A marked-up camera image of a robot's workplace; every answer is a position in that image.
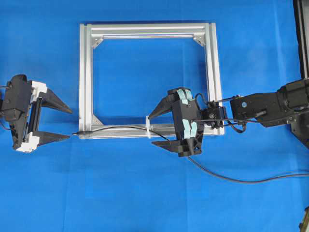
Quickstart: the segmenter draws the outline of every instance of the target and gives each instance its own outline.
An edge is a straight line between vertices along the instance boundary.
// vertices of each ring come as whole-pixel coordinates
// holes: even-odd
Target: silver frame
[[[193,38],[204,47],[208,99],[222,99],[216,24],[175,23],[175,24],[115,24],[80,25],[80,78],[79,78],[79,131],[92,131],[113,125],[104,125],[93,114],[92,52],[103,40],[143,38]],[[175,136],[173,124],[151,124],[152,130],[164,135]],[[223,135],[224,128],[211,130],[205,126],[204,135]],[[147,132],[137,129],[107,129],[81,139],[141,138]]]

